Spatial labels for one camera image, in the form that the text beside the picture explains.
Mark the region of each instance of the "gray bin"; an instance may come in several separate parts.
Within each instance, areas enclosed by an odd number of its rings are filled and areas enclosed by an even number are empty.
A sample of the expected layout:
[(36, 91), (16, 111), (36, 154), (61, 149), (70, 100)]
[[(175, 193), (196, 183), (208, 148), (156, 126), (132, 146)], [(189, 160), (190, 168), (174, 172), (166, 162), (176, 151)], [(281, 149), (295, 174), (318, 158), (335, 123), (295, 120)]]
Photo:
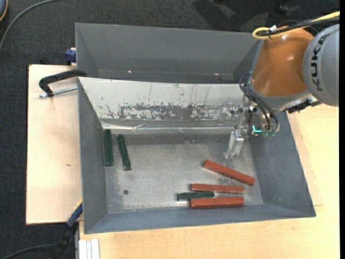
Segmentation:
[[(261, 45), (246, 33), (96, 24), (76, 24), (76, 37), (78, 69), (89, 77), (171, 83), (234, 84)], [(104, 165), (102, 122), (81, 79), (78, 99), (87, 234), (315, 216), (285, 113), (274, 138), (251, 138), (233, 159), (223, 157), (228, 134), (125, 135), (133, 168), (124, 171), (115, 134), (114, 165)], [(206, 159), (254, 176), (255, 185), (204, 169)], [(190, 183), (242, 185), (245, 204), (189, 209), (176, 194)]]

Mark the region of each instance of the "yellow cable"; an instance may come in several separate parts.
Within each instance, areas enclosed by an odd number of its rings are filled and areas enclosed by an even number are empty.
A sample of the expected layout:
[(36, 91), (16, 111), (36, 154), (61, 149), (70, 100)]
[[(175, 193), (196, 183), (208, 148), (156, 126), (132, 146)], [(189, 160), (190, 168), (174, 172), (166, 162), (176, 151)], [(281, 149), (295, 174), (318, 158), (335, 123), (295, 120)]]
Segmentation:
[[(324, 20), (324, 19), (329, 19), (329, 18), (333, 18), (333, 17), (337, 17), (337, 16), (340, 16), (340, 11), (336, 11), (336, 12), (333, 12), (333, 13), (330, 13), (328, 15), (325, 15), (325, 16), (321, 16), (321, 17), (318, 17), (312, 21), (319, 21), (319, 20)], [(281, 37), (283, 35), (286, 35), (288, 33), (291, 33), (293, 31), (296, 31), (296, 30), (300, 30), (300, 29), (303, 29), (303, 28), (306, 28), (308, 26), (304, 26), (304, 27), (300, 27), (300, 28), (295, 28), (295, 29), (291, 29), (291, 30), (288, 30), (288, 31), (285, 31), (285, 32), (281, 32), (281, 33), (275, 33), (274, 35), (271, 35), (271, 37), (269, 36), (257, 36), (256, 33), (258, 31), (268, 31), (270, 28), (268, 27), (260, 27), (260, 28), (257, 28), (253, 31), (252, 33), (252, 36), (253, 38), (255, 39), (270, 39), (270, 38), (278, 38), (278, 37)]]

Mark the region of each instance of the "red stick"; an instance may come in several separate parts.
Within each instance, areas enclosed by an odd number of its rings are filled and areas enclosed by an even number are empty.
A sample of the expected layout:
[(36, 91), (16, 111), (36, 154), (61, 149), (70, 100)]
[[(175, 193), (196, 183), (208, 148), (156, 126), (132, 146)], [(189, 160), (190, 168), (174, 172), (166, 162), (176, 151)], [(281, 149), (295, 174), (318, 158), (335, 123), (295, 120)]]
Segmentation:
[(210, 160), (205, 160), (204, 167), (208, 170), (214, 171), (221, 175), (225, 175), (230, 179), (237, 180), (250, 186), (254, 185), (255, 183), (255, 178), (252, 178), (251, 176), (245, 175)]
[(229, 185), (211, 185), (211, 184), (197, 184), (190, 185), (191, 191), (211, 191), (220, 193), (243, 193), (242, 186), (229, 186)]
[(238, 207), (244, 204), (243, 197), (211, 197), (208, 199), (192, 199), (189, 207), (192, 209)]

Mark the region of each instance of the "gray carpet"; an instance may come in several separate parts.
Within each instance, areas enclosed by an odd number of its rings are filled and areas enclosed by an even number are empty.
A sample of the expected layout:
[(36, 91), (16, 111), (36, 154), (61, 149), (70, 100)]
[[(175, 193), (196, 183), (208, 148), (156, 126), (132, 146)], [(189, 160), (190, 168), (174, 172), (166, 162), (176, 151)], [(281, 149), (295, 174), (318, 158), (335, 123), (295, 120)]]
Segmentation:
[[(44, 0), (9, 0), (0, 22), (0, 38), (25, 8)], [(68, 0), (35, 8), (13, 25), (0, 51), (0, 258), (30, 246), (57, 243), (63, 224), (25, 225), (26, 66), (45, 57), (66, 64), (64, 53), (75, 46), (74, 23), (108, 23), (169, 28), (251, 32), (258, 26), (304, 20), (340, 9), (340, 0)], [(35, 251), (17, 258), (47, 258)], [(64, 255), (73, 258), (73, 248)]]

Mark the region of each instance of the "black cable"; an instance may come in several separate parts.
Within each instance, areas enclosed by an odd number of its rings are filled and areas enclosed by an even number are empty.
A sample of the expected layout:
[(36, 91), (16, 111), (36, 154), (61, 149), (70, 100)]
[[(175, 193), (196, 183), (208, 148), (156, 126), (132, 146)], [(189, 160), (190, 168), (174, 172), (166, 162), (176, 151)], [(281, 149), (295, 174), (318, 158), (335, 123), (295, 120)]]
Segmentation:
[[(292, 24), (295, 24), (295, 23), (300, 23), (300, 21), (298, 20), (285, 20), (285, 21), (282, 21), (281, 23), (278, 24), (278, 28), (282, 27), (283, 25), (285, 25), (286, 23), (292, 23)], [(304, 28), (306, 31), (309, 31), (308, 29), (311, 29), (312, 31), (314, 31), (315, 34), (318, 34), (320, 31), (317, 30), (316, 28), (314, 28), (313, 26), (309, 26), (309, 27), (306, 27)]]
[(11, 27), (13, 26), (13, 24), (18, 20), (19, 17), (21, 17), (23, 14), (27, 13), (28, 11), (32, 10), (33, 8), (36, 8), (38, 6), (41, 6), (41, 5), (44, 5), (44, 4), (47, 4), (47, 3), (51, 3), (51, 2), (55, 2), (55, 1), (62, 1), (62, 0), (45, 0), (45, 1), (42, 1), (42, 2), (39, 2), (35, 5), (32, 5), (28, 8), (26, 8), (25, 10), (23, 10), (20, 14), (18, 14), (13, 20), (12, 22), (10, 23), (10, 25), (7, 27), (7, 29), (5, 30), (4, 32), (4, 35), (0, 41), (0, 52), (1, 52), (1, 49), (2, 49), (2, 46), (5, 42), (5, 38), (6, 38), (6, 35), (8, 34), (8, 32), (10, 31)]
[(264, 114), (264, 116), (265, 116), (265, 119), (266, 119), (266, 121), (267, 121), (267, 130), (269, 131), (269, 130), (271, 129), (271, 122), (270, 122), (270, 119), (268, 118), (268, 115), (267, 115), (267, 113), (266, 113), (264, 107), (263, 107), (261, 104), (258, 103), (257, 98), (253, 95), (253, 93), (247, 91), (247, 90), (244, 88), (244, 86), (242, 85), (242, 80), (243, 80), (243, 78), (246, 77), (246, 76), (248, 76), (249, 74), (251, 74), (251, 72), (249, 72), (249, 73), (247, 73), (247, 74), (244, 74), (242, 77), (240, 77), (240, 79), (239, 79), (239, 87), (240, 87), (240, 89), (241, 89), (242, 92), (246, 95), (246, 97), (247, 97), (248, 99), (250, 99), (250, 100), (253, 101), (254, 103), (258, 104), (259, 108), (261, 109), (261, 111), (263, 112), (263, 114)]
[(332, 17), (332, 18), (316, 20), (316, 21), (310, 21), (310, 19), (308, 19), (306, 21), (302, 21), (302, 22), (290, 25), (286, 28), (275, 30), (275, 31), (270, 31), (270, 30), (258, 31), (256, 33), (256, 35), (259, 37), (272, 36), (272, 35), (277, 35), (277, 34), (282, 33), (282, 32), (287, 32), (287, 31), (290, 31), (293, 29), (298, 29), (298, 28), (302, 28), (302, 27), (306, 27), (306, 26), (320, 25), (320, 24), (325, 24), (325, 23), (329, 23), (329, 22), (339, 22), (339, 20), (340, 20), (340, 17)]
[(10, 255), (7, 255), (5, 257), (2, 257), (1, 259), (9, 259), (9, 258), (13, 258), (19, 254), (22, 254), (22, 253), (26, 253), (28, 251), (33, 251), (33, 250), (40, 250), (40, 249), (51, 249), (53, 247), (55, 247), (56, 245), (55, 244), (42, 244), (40, 246), (35, 246), (35, 247), (31, 247), (31, 248), (25, 248), (25, 249), (22, 249), (22, 250), (19, 250), (15, 253), (12, 253)]
[(239, 80), (239, 87), (242, 90), (242, 92), (254, 103), (256, 103), (259, 108), (261, 109), (261, 111), (263, 112), (265, 119), (267, 121), (267, 130), (269, 131), (271, 129), (271, 122), (270, 119), (268, 117), (268, 114), (274, 119), (275, 121), (275, 130), (277, 131), (279, 129), (279, 120), (277, 118), (277, 116), (275, 116), (275, 114), (272, 113), (272, 110), (269, 109), (264, 102), (262, 102), (258, 97), (256, 97), (250, 90), (245, 89), (245, 87), (247, 87), (247, 84), (249, 82), (249, 80), (247, 80), (245, 83), (242, 83), (243, 78), (245, 78), (246, 76), (248, 76), (249, 74), (251, 74), (252, 72), (249, 72), (247, 74), (244, 74), (242, 77), (240, 77)]

